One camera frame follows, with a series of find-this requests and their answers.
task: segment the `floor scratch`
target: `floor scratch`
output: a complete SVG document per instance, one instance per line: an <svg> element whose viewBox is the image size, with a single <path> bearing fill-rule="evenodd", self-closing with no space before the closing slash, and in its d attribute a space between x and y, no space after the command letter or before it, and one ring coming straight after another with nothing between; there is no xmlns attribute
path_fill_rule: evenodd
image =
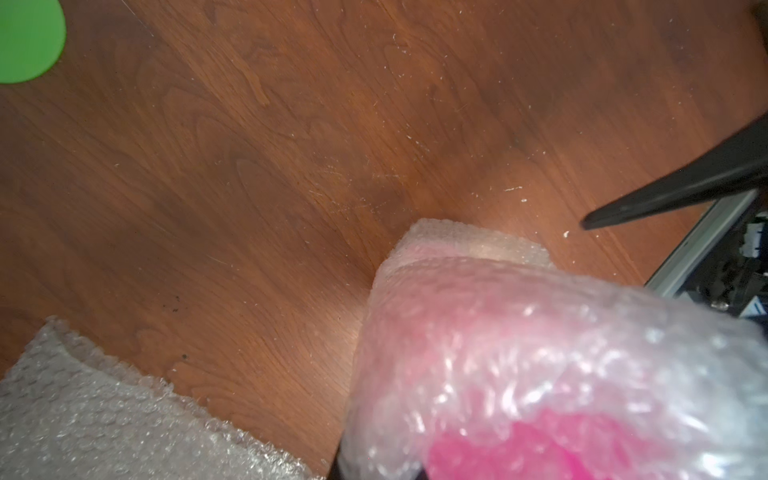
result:
<svg viewBox="0 0 768 480"><path fill-rule="evenodd" d="M125 0L120 0L120 1L123 2L123 5L125 5L125 8L127 8L130 13L134 14L134 17L136 17L136 19L139 21L139 23L141 23L141 26L147 29L147 32L149 32L149 35L152 35L152 38L154 38L154 34L149 29L149 26L147 26L146 23L141 21L141 18L139 18L139 16L136 15L136 12L134 12L133 9L131 7L129 7L127 3L125 3Z"/></svg>
<svg viewBox="0 0 768 480"><path fill-rule="evenodd" d="M208 255L207 253L205 254L205 256L206 256L206 257L208 257L208 258L210 258L210 259L211 259L211 260L213 260L214 262L218 262L218 263L221 263L222 265L229 265L228 263L222 262L221 260L219 260L219 259L217 259L217 258L213 258L211 255Z"/></svg>
<svg viewBox="0 0 768 480"><path fill-rule="evenodd" d="M357 210L357 209L359 209L359 208L365 208L365 207L370 207L370 204L363 204L363 205L358 205L358 206L356 206L356 207L344 207L344 208L341 208L341 209L338 209L338 210L334 210L334 211L332 211L332 212L328 212L328 213L329 213L329 214L340 214L340 213L342 213L342 212L349 212L349 211L351 211L351 210Z"/></svg>

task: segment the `wooden floor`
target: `wooden floor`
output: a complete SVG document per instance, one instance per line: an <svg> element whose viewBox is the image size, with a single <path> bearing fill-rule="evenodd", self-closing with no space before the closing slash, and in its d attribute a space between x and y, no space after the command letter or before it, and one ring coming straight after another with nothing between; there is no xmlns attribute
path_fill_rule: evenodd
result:
<svg viewBox="0 0 768 480"><path fill-rule="evenodd" d="M318 473L412 222L640 285L701 209L579 219L768 109L738 0L62 5L58 64L0 87L0 366L58 314Z"/></svg>

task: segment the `machine part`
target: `machine part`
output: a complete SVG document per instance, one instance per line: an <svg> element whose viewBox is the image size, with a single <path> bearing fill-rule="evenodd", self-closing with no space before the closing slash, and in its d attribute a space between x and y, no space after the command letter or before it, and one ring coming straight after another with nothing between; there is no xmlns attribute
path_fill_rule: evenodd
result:
<svg viewBox="0 0 768 480"><path fill-rule="evenodd" d="M710 306L718 312L726 312L730 308L730 305L725 300L714 300L710 303Z"/></svg>
<svg viewBox="0 0 768 480"><path fill-rule="evenodd" d="M765 231L766 221L760 215L755 221L746 225L744 234L744 245L741 246L741 254L747 258L758 258L760 256L760 244L763 242L763 232Z"/></svg>
<svg viewBox="0 0 768 480"><path fill-rule="evenodd" d="M755 295L739 314L739 318L752 318L754 316L768 315L768 295Z"/></svg>
<svg viewBox="0 0 768 480"><path fill-rule="evenodd" d="M699 263L712 250L733 225L753 211L750 206L757 199L757 190L725 197L701 217L680 245L661 264L645 287L664 298L674 298Z"/></svg>
<svg viewBox="0 0 768 480"><path fill-rule="evenodd" d="M768 114L685 167L588 214L585 230L609 227L768 185Z"/></svg>

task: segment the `clear bubble wrap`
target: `clear bubble wrap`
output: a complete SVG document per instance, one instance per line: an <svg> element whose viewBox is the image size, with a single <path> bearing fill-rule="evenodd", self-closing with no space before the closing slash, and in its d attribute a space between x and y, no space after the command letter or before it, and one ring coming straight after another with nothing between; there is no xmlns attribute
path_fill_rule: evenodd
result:
<svg viewBox="0 0 768 480"><path fill-rule="evenodd" d="M757 480L759 329L420 220L381 266L339 454L355 480Z"/></svg>
<svg viewBox="0 0 768 480"><path fill-rule="evenodd" d="M0 478L313 475L49 319L0 382Z"/></svg>

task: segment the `black plastic piece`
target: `black plastic piece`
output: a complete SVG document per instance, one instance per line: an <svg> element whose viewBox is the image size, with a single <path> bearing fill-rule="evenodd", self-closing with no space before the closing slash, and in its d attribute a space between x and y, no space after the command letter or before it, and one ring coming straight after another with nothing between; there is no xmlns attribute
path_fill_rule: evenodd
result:
<svg viewBox="0 0 768 480"><path fill-rule="evenodd" d="M755 15L757 27L763 36L763 45L768 51L768 2L758 2L752 7L752 15Z"/></svg>
<svg viewBox="0 0 768 480"><path fill-rule="evenodd" d="M585 230L609 227L768 184L768 114L686 167L588 214Z"/></svg>
<svg viewBox="0 0 768 480"><path fill-rule="evenodd" d="M328 472L326 480L344 480L344 475L342 475L341 468L339 467L338 449L336 450L336 455L333 456L333 463L331 464L331 469Z"/></svg>

